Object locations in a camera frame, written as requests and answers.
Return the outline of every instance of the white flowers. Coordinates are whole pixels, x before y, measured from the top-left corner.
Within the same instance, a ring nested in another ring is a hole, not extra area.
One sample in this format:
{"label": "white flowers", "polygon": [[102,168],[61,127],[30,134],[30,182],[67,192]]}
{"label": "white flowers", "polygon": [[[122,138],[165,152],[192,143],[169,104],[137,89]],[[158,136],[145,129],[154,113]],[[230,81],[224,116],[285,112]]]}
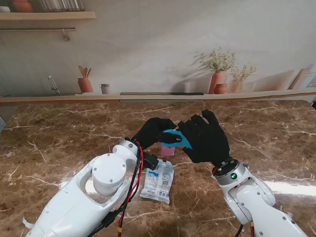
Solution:
{"label": "white flowers", "polygon": [[223,52],[222,48],[214,49],[211,53],[202,53],[200,62],[211,71],[227,71],[235,64],[235,52]]}
{"label": "white flowers", "polygon": [[248,65],[244,65],[242,69],[239,69],[237,67],[232,68],[232,75],[234,80],[244,81],[248,76],[253,74],[257,70],[257,67],[255,65],[251,65],[248,63]]}

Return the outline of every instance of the glove finger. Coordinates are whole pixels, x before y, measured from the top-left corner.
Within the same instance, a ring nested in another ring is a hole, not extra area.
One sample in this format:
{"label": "glove finger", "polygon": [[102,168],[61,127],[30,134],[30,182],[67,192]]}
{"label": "glove finger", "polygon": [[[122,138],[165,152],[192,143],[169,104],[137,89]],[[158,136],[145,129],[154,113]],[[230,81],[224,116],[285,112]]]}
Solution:
{"label": "glove finger", "polygon": [[181,132],[186,138],[188,138],[188,137],[191,136],[191,132],[190,132],[188,126],[187,126],[183,121],[181,121],[181,122],[178,123],[178,127],[179,127],[179,129],[180,129],[180,132]]}
{"label": "glove finger", "polygon": [[210,110],[203,110],[202,116],[206,118],[206,120],[209,122],[210,125],[218,125],[218,120],[215,116],[215,114]]}
{"label": "glove finger", "polygon": [[182,141],[181,136],[176,135],[176,134],[171,134],[168,132],[162,132],[160,137],[159,137],[159,141],[163,142],[163,143],[168,143],[168,144],[172,144],[172,143],[178,143]]}
{"label": "glove finger", "polygon": [[191,120],[199,127],[199,128],[207,128],[208,124],[205,122],[205,120],[199,116],[199,115],[193,115],[191,117]]}
{"label": "glove finger", "polygon": [[185,154],[187,154],[187,156],[190,158],[190,160],[193,162],[193,163],[199,163],[200,161],[197,159],[196,157],[196,154],[193,150],[191,150],[190,148],[184,148],[182,149],[183,152]]}
{"label": "glove finger", "polygon": [[161,132],[167,129],[175,129],[177,126],[168,118],[160,118],[158,121],[158,127]]}
{"label": "glove finger", "polygon": [[186,121],[186,126],[191,133],[196,134],[198,132],[198,126],[192,120],[189,119],[188,121]]}

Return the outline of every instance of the red wire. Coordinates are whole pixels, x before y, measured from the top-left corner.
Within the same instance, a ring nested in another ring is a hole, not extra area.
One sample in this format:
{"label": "red wire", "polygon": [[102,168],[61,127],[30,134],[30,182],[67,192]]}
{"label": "red wire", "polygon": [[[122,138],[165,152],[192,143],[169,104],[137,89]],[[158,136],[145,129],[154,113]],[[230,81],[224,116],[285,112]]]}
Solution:
{"label": "red wire", "polygon": [[253,228],[252,228],[251,225],[250,225],[250,235],[251,235],[251,237],[254,237],[254,236],[253,236]]}
{"label": "red wire", "polygon": [[217,167],[214,168],[213,175],[215,174],[216,171],[217,171]]}
{"label": "red wire", "polygon": [[[140,154],[141,154],[141,159],[142,159],[142,161],[141,161],[141,169],[140,169],[140,171],[139,171],[136,184],[134,185],[132,191],[131,191],[130,194],[128,195],[127,203],[129,203],[130,197],[132,196],[132,194],[133,194],[135,188],[138,186],[138,184],[139,184],[139,182],[140,182],[140,178],[142,177],[142,171],[143,171],[143,168],[144,168],[144,153],[143,153],[143,149],[142,149],[141,146],[139,147],[139,149],[140,149]],[[121,222],[122,222],[122,219],[123,219],[123,217],[124,217],[124,214],[125,214],[125,211],[122,212],[122,215],[120,216],[120,219],[118,220],[118,227],[120,227],[120,228],[121,228],[120,224],[121,224]]]}

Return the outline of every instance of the plastic bag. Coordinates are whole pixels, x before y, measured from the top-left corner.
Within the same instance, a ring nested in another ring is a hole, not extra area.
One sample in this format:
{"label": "plastic bag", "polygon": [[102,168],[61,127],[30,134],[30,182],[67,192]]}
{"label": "plastic bag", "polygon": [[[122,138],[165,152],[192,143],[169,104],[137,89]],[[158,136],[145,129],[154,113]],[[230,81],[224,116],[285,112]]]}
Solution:
{"label": "plastic bag", "polygon": [[154,171],[147,169],[145,185],[140,196],[169,204],[169,191],[173,181],[174,169],[169,161],[158,160],[158,165]]}

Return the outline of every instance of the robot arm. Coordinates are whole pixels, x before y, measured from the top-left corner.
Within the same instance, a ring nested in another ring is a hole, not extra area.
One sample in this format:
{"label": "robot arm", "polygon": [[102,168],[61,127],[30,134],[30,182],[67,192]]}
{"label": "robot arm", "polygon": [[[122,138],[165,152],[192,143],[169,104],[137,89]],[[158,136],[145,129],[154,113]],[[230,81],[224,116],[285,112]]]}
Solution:
{"label": "robot arm", "polygon": [[[122,210],[110,211],[129,190],[125,174],[135,168],[137,153],[135,144],[121,141],[113,147],[113,153],[91,160],[49,201],[26,236],[88,237],[112,223]],[[147,167],[155,168],[155,159],[146,160]],[[112,196],[106,203],[95,202],[85,191],[91,176],[99,194]]]}
{"label": "robot arm", "polygon": [[243,225],[253,221],[256,236],[307,237],[290,216],[273,208],[276,199],[271,189],[242,163],[232,160],[214,176],[238,220]]}

